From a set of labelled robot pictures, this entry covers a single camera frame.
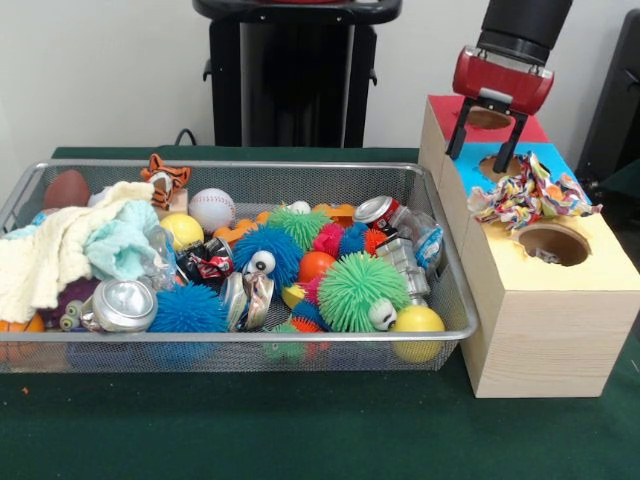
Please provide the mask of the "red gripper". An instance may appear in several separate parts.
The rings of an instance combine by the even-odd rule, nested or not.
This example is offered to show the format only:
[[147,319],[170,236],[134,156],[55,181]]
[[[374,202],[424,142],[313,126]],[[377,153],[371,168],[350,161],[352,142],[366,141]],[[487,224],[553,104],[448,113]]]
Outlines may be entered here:
[[515,123],[509,139],[500,147],[493,165],[495,173],[505,173],[528,120],[536,114],[554,83],[554,72],[544,67],[499,55],[478,47],[465,46],[458,56],[453,90],[465,96],[446,155],[457,159],[466,139],[466,121],[475,100],[494,100],[506,105]]

